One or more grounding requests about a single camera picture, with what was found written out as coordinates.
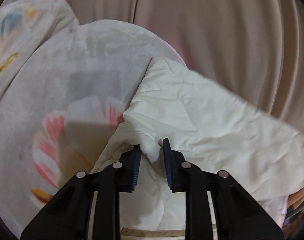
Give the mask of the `cream quilted jacket tan trim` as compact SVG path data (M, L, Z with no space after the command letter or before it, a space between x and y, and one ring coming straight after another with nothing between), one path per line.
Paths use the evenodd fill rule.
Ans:
M122 239L183 239L185 195L172 193L161 145L207 172L226 170L262 207L304 187L304 135L180 63L152 59L93 171L134 145L138 184L120 195Z

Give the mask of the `beige curtain backdrop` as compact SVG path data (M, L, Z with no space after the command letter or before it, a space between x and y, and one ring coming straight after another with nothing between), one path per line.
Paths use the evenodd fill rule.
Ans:
M66 1L82 24L111 19L152 31L189 68L304 133L300 0Z

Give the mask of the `grey floral fleece blanket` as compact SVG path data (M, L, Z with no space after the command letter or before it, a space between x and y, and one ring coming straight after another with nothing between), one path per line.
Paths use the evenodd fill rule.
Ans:
M137 25L81 24L65 0L0 8L0 217L16 237L91 171L156 56L181 61Z

